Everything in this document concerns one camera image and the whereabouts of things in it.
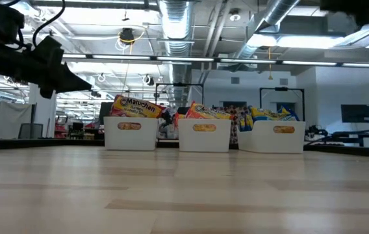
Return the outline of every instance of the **ceiling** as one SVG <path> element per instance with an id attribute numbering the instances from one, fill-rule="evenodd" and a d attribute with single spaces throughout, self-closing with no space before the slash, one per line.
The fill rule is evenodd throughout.
<path id="1" fill-rule="evenodd" d="M 221 40 L 218 42 L 214 55 L 230 54 L 238 51 L 246 39 L 246 26 L 250 16 L 259 10 L 264 10 L 267 0 L 238 0 L 233 1 L 231 8 L 239 10 L 240 20 L 231 21 L 229 15 L 226 17 L 225 25 L 221 33 Z M 289 16 L 297 19 L 296 16 L 307 16 L 308 18 L 319 18 L 324 20 L 327 12 L 320 12 L 318 9 L 319 0 L 301 1 L 294 8 Z M 31 1 L 34 8 L 39 9 L 41 17 L 27 16 L 23 30 L 25 42 L 31 42 L 34 30 L 41 25 L 45 19 L 54 16 L 59 7 L 37 7 L 36 1 Z M 192 19 L 192 39 L 195 41 L 192 46 L 192 56 L 199 57 L 205 47 L 206 38 L 209 33 L 209 18 L 217 0 L 203 0 L 194 2 Z M 94 54 L 132 54 L 132 55 L 163 55 L 165 54 L 164 43 L 158 43 L 157 38 L 163 38 L 160 15 L 155 11 L 145 10 L 124 10 L 124 9 L 91 9 L 91 8 L 67 8 L 63 15 L 46 27 L 40 38 L 52 34 L 65 49 L 66 53 L 94 53 Z M 140 37 L 132 47 L 125 49 L 116 45 L 118 33 L 126 27 L 133 29 L 136 38 Z M 258 49 L 255 53 L 258 58 L 286 60 L 348 60 L 348 61 L 369 61 L 369 50 L 357 49 L 347 51 L 330 51 L 327 49 L 302 49 L 289 47 L 271 47 L 271 53 L 267 49 Z M 142 78 L 147 74 L 158 83 L 169 83 L 169 67 L 166 64 L 127 64 L 112 63 L 103 64 L 98 62 L 70 62 L 68 64 L 71 71 L 88 81 L 93 81 L 94 88 L 108 90 L 154 90 L 154 86 L 148 86 L 142 82 Z M 268 65 L 259 65 L 257 71 L 262 73 L 269 69 Z M 274 71 L 292 72 L 287 75 L 295 75 L 299 72 L 296 66 L 275 66 Z M 228 71 L 217 71 L 216 75 L 222 73 L 223 76 L 230 76 Z M 215 87 L 221 86 L 220 81 L 214 81 L 210 76 L 207 85 Z M 0 87 L 28 87 L 21 86 L 7 80 L 7 77 L 0 76 Z M 101 99 L 108 100 L 114 98 L 120 92 L 103 92 Z M 19 101 L 28 101 L 29 92 L 21 90 L 0 90 L 0 94 L 14 96 Z M 138 98 L 152 99 L 153 94 L 131 94 Z M 69 99 L 92 99 L 90 92 L 71 92 L 59 94 L 61 99 L 58 103 L 73 103 Z M 65 106 L 59 105 L 59 109 L 64 111 Z"/>

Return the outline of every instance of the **silver air duct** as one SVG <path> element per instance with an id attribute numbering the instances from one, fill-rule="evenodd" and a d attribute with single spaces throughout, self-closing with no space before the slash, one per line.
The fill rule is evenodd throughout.
<path id="1" fill-rule="evenodd" d="M 188 40 L 190 39 L 192 3 L 188 1 L 159 1 L 162 14 L 162 28 L 164 37 L 167 39 Z M 187 42 L 166 42 L 168 56 L 190 56 L 191 44 Z M 190 83 L 191 66 L 182 64 L 169 65 L 170 82 Z M 188 89 L 173 88 L 173 98 L 176 105 L 186 105 Z"/>
<path id="2" fill-rule="evenodd" d="M 279 24 L 299 2 L 300 0 L 269 0 L 266 9 L 251 18 L 247 27 L 247 42 L 234 58 L 251 58 L 258 48 L 257 33 L 259 31 L 278 33 Z"/>

